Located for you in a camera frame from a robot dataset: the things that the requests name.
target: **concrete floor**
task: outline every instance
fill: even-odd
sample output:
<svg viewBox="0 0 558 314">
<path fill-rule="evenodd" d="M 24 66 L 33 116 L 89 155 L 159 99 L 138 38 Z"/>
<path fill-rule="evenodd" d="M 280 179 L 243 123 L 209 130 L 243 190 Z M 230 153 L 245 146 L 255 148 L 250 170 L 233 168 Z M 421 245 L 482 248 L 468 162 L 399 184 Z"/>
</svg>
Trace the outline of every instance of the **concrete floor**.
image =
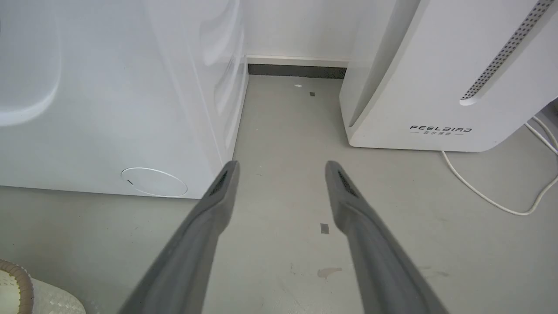
<svg viewBox="0 0 558 314">
<path fill-rule="evenodd" d="M 556 312 L 558 187 L 533 215 L 516 217 L 474 195 L 437 152 L 352 148 L 340 87 L 250 78 L 235 149 L 238 197 L 204 313 L 363 311 L 347 241 L 331 217 L 327 160 L 343 165 L 451 313 Z M 524 127 L 485 153 L 449 156 L 515 210 L 529 208 L 558 172 L 555 155 Z M 0 188 L 0 199 L 1 258 L 103 314 L 118 309 L 195 204 L 19 188 Z M 325 279 L 324 268 L 341 271 Z"/>
</svg>

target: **power cord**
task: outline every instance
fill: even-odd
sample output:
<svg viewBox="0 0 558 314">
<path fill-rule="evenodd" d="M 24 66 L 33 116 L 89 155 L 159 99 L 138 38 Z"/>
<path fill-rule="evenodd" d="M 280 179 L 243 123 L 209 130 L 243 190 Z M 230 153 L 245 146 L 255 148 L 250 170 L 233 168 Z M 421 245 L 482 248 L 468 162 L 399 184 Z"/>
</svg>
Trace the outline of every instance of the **power cord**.
<svg viewBox="0 0 558 314">
<path fill-rule="evenodd" d="M 532 126 L 529 125 L 529 123 L 525 123 L 525 126 L 531 131 L 533 132 L 533 134 L 535 134 L 536 137 L 538 137 L 539 140 L 541 140 L 548 148 L 550 148 L 550 150 L 552 150 L 554 152 L 554 154 L 558 155 L 558 150 L 556 150 L 556 148 L 558 148 L 558 142 L 556 141 L 556 138 L 554 137 L 554 135 L 552 134 L 552 132 L 549 130 L 549 128 L 542 123 L 542 121 L 537 118 L 537 117 L 533 117 L 533 120 L 535 120 L 542 128 L 543 130 L 545 130 L 545 133 L 549 136 L 549 138 L 552 140 L 552 143 L 554 144 L 554 146 L 552 146 L 547 140 L 546 138 L 544 138 L 539 132 L 537 132 L 537 130 L 535 130 Z M 556 176 L 556 178 L 554 178 L 554 180 L 552 180 L 547 186 L 545 186 L 544 189 L 542 189 L 542 191 L 538 194 L 537 198 L 535 199 L 535 202 L 533 203 L 533 206 L 531 206 L 531 208 L 526 211 L 526 212 L 515 212 L 510 210 L 509 208 L 506 208 L 498 203 L 496 203 L 495 201 L 491 200 L 490 198 L 488 198 L 486 195 L 480 193 L 477 189 L 475 189 L 469 182 L 467 182 L 458 172 L 457 170 L 455 170 L 455 168 L 453 167 L 453 165 L 451 164 L 450 160 L 448 159 L 448 156 L 446 155 L 445 151 L 442 151 L 442 155 L 444 156 L 444 159 L 446 160 L 446 163 L 448 164 L 448 166 L 451 169 L 451 172 L 453 172 L 455 174 L 455 176 L 461 181 L 463 182 L 463 184 L 467 185 L 468 188 L 471 189 L 471 191 L 475 192 L 475 194 L 477 194 L 478 196 L 482 197 L 485 201 L 489 202 L 490 204 L 500 208 L 501 210 L 503 210 L 504 212 L 508 212 L 510 214 L 513 215 L 517 215 L 517 216 L 527 216 L 532 214 L 535 209 L 537 209 L 538 204 L 541 202 L 542 197 L 545 195 L 545 193 L 556 183 L 558 182 L 558 175 Z"/>
</svg>

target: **washing machine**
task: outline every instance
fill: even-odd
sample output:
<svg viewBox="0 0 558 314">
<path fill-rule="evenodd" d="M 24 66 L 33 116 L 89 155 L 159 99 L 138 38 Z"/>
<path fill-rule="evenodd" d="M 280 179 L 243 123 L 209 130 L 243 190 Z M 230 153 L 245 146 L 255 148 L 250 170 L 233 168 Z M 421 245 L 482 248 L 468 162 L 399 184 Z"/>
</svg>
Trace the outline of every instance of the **washing machine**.
<svg viewBox="0 0 558 314">
<path fill-rule="evenodd" d="M 0 0 L 0 185 L 200 198 L 248 83 L 240 0 Z"/>
</svg>

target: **perforated grille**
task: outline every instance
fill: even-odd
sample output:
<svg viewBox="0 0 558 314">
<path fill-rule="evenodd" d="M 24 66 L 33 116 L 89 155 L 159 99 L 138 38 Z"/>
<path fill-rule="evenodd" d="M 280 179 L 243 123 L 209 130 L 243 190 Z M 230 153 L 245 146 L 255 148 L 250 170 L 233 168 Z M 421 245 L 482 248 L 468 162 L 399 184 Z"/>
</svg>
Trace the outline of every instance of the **perforated grille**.
<svg viewBox="0 0 558 314">
<path fill-rule="evenodd" d="M 517 46 L 520 44 L 521 41 L 529 34 L 529 32 L 533 29 L 535 24 L 539 21 L 541 16 L 546 12 L 549 6 L 554 2 L 554 0 L 540 0 L 538 1 L 533 9 L 529 11 L 529 14 L 523 20 L 521 25 L 516 29 L 513 33 L 512 37 L 508 40 L 508 42 L 504 45 L 504 47 L 500 50 L 498 55 L 492 60 L 490 65 L 484 70 L 483 74 L 479 76 L 479 78 L 473 83 L 471 87 L 467 90 L 467 92 L 461 97 L 461 100 L 469 99 L 472 96 L 475 96 L 477 92 L 488 82 L 488 80 L 494 75 L 496 70 L 502 66 L 504 61 L 508 59 L 508 57 L 515 51 Z"/>
</svg>

